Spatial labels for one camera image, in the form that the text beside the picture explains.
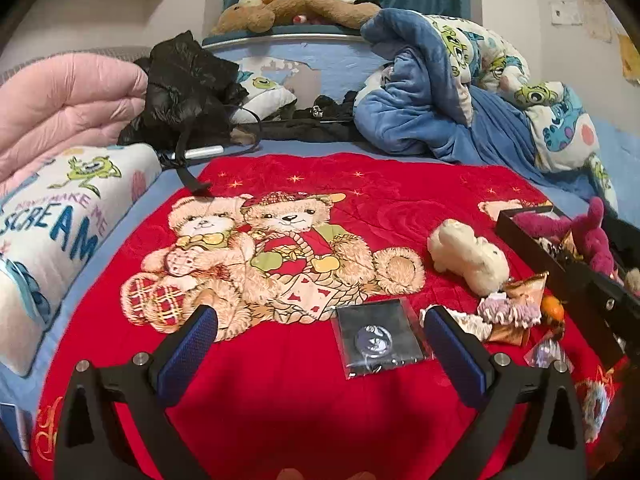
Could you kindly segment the magenta plush toy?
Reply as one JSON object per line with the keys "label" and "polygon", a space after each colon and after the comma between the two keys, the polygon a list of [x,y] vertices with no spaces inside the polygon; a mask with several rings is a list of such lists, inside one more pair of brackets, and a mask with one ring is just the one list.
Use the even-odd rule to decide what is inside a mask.
{"label": "magenta plush toy", "polygon": [[578,254],[594,272],[610,278],[614,274],[615,262],[608,244],[608,236],[602,229],[605,208],[600,197],[593,197],[588,211],[574,219],[562,217],[552,219],[533,211],[520,212],[513,222],[533,238],[556,237],[559,240],[570,234]]}

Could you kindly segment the white rabbit plush toy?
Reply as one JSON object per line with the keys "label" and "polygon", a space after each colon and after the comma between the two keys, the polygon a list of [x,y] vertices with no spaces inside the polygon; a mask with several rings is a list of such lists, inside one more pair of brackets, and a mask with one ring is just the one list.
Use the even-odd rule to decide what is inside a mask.
{"label": "white rabbit plush toy", "polygon": [[510,278],[503,251],[458,220],[446,219],[434,229],[427,240],[427,251],[437,272],[461,276],[480,297],[498,292]]}

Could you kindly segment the black card plastic packet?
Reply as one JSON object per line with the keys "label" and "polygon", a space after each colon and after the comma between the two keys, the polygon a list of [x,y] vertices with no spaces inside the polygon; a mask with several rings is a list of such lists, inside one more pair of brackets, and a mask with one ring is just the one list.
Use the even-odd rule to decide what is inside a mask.
{"label": "black card plastic packet", "polygon": [[406,298],[338,307],[333,326],[347,378],[378,374],[426,359],[418,319]]}

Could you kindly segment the beige fluffy plush toy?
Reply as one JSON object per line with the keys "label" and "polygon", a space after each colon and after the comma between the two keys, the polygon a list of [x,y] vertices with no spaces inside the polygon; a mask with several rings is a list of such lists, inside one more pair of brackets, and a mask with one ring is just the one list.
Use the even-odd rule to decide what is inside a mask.
{"label": "beige fluffy plush toy", "polygon": [[624,285],[628,292],[631,292],[634,296],[640,296],[640,270],[638,268],[633,268],[626,272]]}

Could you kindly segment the white lace scrunchie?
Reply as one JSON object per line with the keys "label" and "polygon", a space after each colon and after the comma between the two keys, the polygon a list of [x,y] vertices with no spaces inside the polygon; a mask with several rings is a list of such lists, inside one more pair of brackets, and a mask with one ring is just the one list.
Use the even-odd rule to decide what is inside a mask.
{"label": "white lace scrunchie", "polygon": [[491,335],[494,326],[486,323],[479,315],[448,308],[445,308],[445,311],[458,323],[465,333],[474,335],[479,341],[486,341]]}

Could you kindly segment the black cardboard tray box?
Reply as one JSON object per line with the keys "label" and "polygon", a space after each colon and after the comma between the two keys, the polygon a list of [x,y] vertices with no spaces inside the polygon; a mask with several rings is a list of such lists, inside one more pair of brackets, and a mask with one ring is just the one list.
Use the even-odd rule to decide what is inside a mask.
{"label": "black cardboard tray box", "polygon": [[[516,209],[507,209],[499,212],[496,226],[498,236],[500,236],[534,272],[549,273],[547,281],[548,287],[559,300],[564,302],[566,313],[580,331],[582,319],[579,313],[579,275],[600,273],[591,270],[588,264],[576,261],[570,257],[553,257],[549,255],[533,237],[527,235],[513,222],[513,217],[517,213],[518,211]],[[597,354],[597,356],[606,368],[614,366],[625,356],[632,360],[639,359],[639,353]]]}

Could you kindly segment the orange tangerine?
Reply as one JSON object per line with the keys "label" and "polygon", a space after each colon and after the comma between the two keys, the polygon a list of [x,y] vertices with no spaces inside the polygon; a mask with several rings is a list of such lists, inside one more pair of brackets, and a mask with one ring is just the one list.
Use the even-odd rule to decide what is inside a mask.
{"label": "orange tangerine", "polygon": [[561,325],[564,323],[564,307],[562,301],[552,295],[542,297],[540,310],[547,324]]}

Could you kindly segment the clear plastic packet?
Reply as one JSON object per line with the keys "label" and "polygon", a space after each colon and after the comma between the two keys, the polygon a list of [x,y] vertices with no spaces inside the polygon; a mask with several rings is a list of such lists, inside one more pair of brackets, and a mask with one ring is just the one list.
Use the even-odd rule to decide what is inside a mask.
{"label": "clear plastic packet", "polygon": [[546,333],[536,342],[526,353],[524,360],[530,367],[548,368],[554,362],[560,362],[570,373],[574,370],[573,363],[560,344],[560,336],[552,332]]}

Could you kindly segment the gold pyramid gift box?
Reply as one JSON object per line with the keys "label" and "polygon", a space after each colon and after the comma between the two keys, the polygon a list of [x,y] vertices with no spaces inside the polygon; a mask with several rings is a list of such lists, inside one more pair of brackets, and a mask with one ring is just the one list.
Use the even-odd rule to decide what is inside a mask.
{"label": "gold pyramid gift box", "polygon": [[521,281],[510,281],[503,285],[502,290],[512,299],[524,296],[537,307],[541,306],[544,290],[546,289],[549,273],[539,273]]}

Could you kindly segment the white scream pillow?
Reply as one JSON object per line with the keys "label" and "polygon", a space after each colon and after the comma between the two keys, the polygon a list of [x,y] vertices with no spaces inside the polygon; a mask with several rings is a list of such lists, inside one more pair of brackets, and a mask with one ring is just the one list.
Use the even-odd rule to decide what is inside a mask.
{"label": "white scream pillow", "polygon": [[160,175],[146,144],[59,154],[1,201],[1,362],[25,376],[75,278]]}

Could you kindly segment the red teddy bear blanket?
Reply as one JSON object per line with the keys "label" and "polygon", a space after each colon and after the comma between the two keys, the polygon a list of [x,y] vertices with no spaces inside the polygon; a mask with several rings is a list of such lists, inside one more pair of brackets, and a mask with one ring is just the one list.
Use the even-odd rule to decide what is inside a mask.
{"label": "red teddy bear blanket", "polygon": [[178,192],[149,215],[82,298],[58,345],[35,422],[34,466],[54,471],[63,396],[80,360],[152,350],[203,290],[220,329],[168,412],[215,479],[425,479],[472,422],[437,362],[345,374],[332,311],[404,298],[472,312],[463,278],[434,270],[446,219],[495,240],[507,206],[548,197],[503,167],[368,156],[219,159],[203,171],[215,203]]}

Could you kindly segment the blue monster print blanket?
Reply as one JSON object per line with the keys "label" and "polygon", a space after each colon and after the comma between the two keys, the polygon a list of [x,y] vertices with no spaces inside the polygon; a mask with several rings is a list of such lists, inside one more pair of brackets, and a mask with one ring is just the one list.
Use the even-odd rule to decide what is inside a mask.
{"label": "blue monster print blanket", "polygon": [[354,105],[357,129],[376,148],[505,166],[618,211],[577,93],[562,81],[532,81],[524,56],[496,32],[464,18],[383,9],[360,34],[387,62]]}

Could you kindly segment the white tube pen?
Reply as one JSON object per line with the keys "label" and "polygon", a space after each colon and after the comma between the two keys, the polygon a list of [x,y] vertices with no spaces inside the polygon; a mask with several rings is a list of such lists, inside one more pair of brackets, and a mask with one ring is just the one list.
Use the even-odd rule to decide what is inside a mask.
{"label": "white tube pen", "polygon": [[185,150],[181,157],[184,160],[204,160],[224,154],[222,145],[203,146],[202,148],[190,148]]}

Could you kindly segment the pink quilt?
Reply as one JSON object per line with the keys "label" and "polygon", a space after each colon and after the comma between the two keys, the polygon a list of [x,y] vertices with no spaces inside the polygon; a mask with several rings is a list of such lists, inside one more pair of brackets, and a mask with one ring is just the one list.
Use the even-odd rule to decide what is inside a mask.
{"label": "pink quilt", "polygon": [[148,76],[134,63],[66,53],[19,70],[1,86],[1,194],[74,146],[104,148],[145,107]]}

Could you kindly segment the black puffer jacket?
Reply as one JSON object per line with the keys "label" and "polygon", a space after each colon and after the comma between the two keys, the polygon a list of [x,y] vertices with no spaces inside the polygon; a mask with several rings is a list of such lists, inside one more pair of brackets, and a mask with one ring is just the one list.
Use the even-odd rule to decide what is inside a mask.
{"label": "black puffer jacket", "polygon": [[146,143],[172,152],[183,134],[188,150],[232,144],[230,115],[248,96],[238,64],[203,49],[188,30],[157,44],[136,64],[148,76],[145,103],[119,133],[119,145]]}

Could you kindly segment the dark clothes by headboard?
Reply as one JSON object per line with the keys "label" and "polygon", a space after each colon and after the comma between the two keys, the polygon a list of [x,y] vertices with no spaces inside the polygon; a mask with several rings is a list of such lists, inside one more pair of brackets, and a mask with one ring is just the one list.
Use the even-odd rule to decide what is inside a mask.
{"label": "dark clothes by headboard", "polygon": [[262,140],[306,143],[363,142],[354,122],[357,92],[346,92],[342,102],[318,96],[311,107],[294,110],[280,120],[240,125],[239,129]]}

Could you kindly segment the small monster print pillow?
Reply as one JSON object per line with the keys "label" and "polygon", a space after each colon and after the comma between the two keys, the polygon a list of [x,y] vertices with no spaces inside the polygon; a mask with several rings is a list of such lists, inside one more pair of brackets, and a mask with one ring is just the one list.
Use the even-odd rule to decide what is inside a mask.
{"label": "small monster print pillow", "polygon": [[240,70],[236,82],[243,87],[247,95],[240,107],[230,116],[233,125],[252,124],[264,120],[297,101],[293,92],[260,73]]}

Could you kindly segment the brown teddy bear plush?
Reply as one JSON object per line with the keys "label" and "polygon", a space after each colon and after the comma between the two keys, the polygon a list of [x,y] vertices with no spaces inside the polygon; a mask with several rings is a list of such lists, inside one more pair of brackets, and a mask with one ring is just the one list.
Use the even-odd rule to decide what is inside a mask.
{"label": "brown teddy bear plush", "polygon": [[210,32],[224,35],[229,32],[269,32],[274,26],[293,25],[296,18],[318,20],[350,29],[360,29],[381,8],[373,2],[344,0],[258,0],[255,4],[235,3],[221,13]]}

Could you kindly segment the orange wall certificate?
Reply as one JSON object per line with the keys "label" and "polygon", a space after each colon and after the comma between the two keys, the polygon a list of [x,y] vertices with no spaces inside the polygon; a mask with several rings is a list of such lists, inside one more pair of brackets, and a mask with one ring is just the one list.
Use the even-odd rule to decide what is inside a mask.
{"label": "orange wall certificate", "polygon": [[640,54],[628,36],[617,35],[617,38],[620,46],[623,77],[632,84],[638,84],[640,81]]}

